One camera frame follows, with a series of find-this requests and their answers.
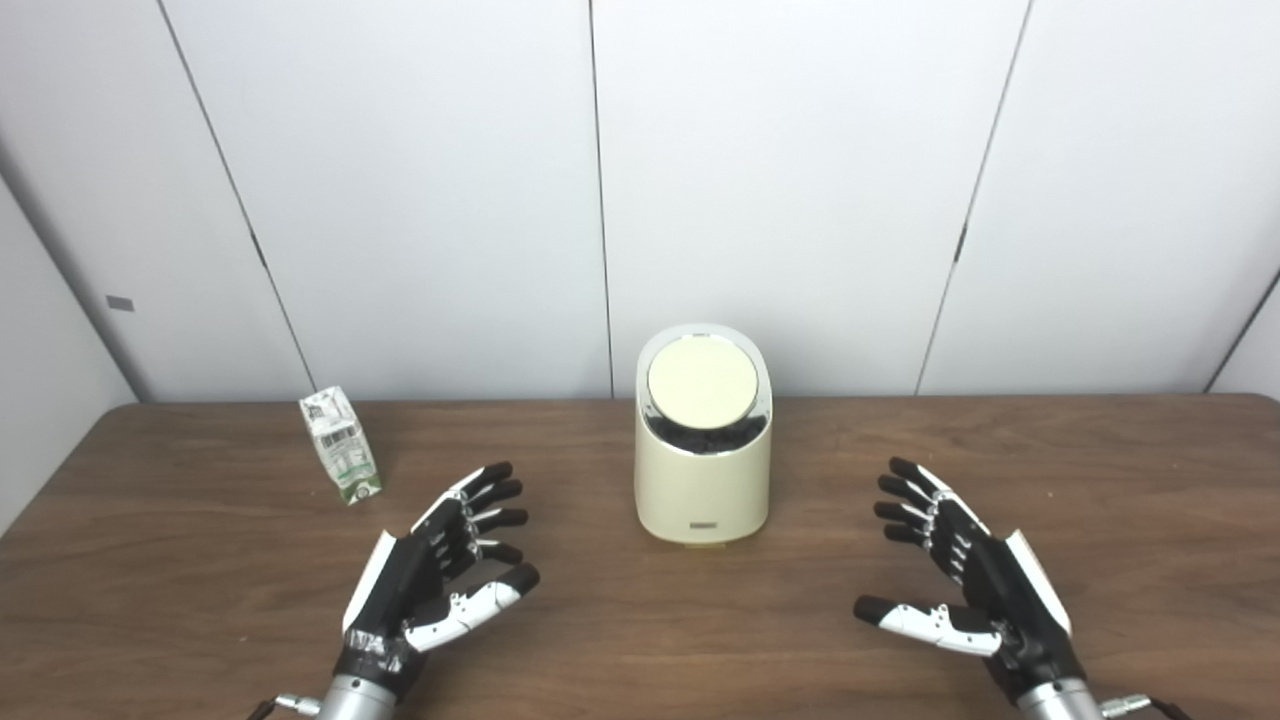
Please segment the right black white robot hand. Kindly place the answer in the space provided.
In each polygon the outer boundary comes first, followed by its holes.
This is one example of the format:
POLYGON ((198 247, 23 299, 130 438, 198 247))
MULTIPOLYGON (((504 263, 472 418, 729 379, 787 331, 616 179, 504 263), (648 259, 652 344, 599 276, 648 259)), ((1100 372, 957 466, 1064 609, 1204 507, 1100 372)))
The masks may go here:
POLYGON ((937 648, 980 657, 1015 705, 1043 685, 1085 682, 1071 619, 1020 530, 995 536, 928 468, 892 457, 877 484, 884 538, 922 550, 961 591, 961 603, 924 606, 859 596, 854 618, 937 648))

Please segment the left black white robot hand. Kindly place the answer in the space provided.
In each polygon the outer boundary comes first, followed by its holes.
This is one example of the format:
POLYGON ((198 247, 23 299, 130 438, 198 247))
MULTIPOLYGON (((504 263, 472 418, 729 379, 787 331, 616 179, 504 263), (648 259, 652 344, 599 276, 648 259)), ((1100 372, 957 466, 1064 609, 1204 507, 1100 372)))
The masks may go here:
POLYGON ((433 650, 527 596, 539 570, 484 536, 529 521, 526 510, 504 505, 522 491, 511 462, 490 464, 445 489, 406 534, 384 530, 343 614, 334 674, 399 703, 433 650))

